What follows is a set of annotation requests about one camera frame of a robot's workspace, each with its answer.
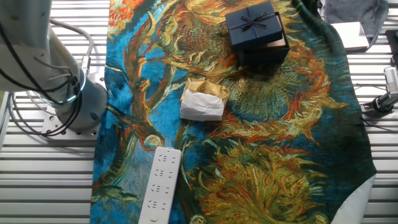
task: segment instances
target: paper-wrapped object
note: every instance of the paper-wrapped object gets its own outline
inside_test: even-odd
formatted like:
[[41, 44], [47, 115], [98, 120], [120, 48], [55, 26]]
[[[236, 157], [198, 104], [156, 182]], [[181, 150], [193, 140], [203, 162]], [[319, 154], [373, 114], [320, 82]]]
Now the paper-wrapped object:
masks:
[[181, 96], [180, 118], [194, 121], [221, 121], [228, 99], [223, 85], [188, 78]]

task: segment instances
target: gift box lid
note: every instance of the gift box lid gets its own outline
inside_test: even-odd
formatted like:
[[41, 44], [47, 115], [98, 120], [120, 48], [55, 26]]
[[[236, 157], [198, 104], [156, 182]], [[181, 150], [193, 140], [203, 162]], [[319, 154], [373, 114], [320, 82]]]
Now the gift box lid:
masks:
[[250, 49], [282, 38], [282, 28], [270, 2], [225, 15], [235, 51]]

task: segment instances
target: metal bracket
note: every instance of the metal bracket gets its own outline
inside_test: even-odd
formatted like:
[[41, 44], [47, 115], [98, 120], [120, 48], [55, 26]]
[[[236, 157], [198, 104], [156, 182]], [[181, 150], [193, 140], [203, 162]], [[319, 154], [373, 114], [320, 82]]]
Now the metal bracket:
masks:
[[[47, 111], [51, 113], [55, 113], [54, 108], [51, 106], [47, 107]], [[58, 119], [57, 116], [53, 116], [51, 114], [47, 114], [42, 128], [42, 133], [46, 133], [48, 130], [54, 130], [62, 125], [61, 121]], [[56, 136], [49, 137], [52, 140], [89, 140], [89, 141], [96, 141], [97, 135], [100, 130], [101, 123], [97, 126], [85, 129], [85, 130], [71, 130], [67, 129], [61, 134]]]

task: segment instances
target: gold foil wrapper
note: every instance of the gold foil wrapper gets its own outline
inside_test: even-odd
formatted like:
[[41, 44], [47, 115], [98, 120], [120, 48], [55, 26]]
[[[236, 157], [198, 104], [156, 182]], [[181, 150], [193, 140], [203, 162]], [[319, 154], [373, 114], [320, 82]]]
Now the gold foil wrapper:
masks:
[[188, 78], [187, 84], [185, 85], [184, 92], [181, 96], [181, 101], [184, 99], [185, 91], [189, 89], [192, 93], [206, 93], [213, 96], [220, 97], [224, 106], [228, 99], [228, 89], [219, 84], [210, 83], [208, 81], [199, 80], [196, 78]]

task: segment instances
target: gray fabric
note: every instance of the gray fabric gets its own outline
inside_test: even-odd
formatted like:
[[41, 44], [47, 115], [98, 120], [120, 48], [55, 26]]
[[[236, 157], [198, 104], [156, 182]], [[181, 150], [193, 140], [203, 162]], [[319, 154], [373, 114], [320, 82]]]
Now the gray fabric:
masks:
[[325, 21], [361, 22], [371, 47], [388, 14], [386, 0], [326, 0]]

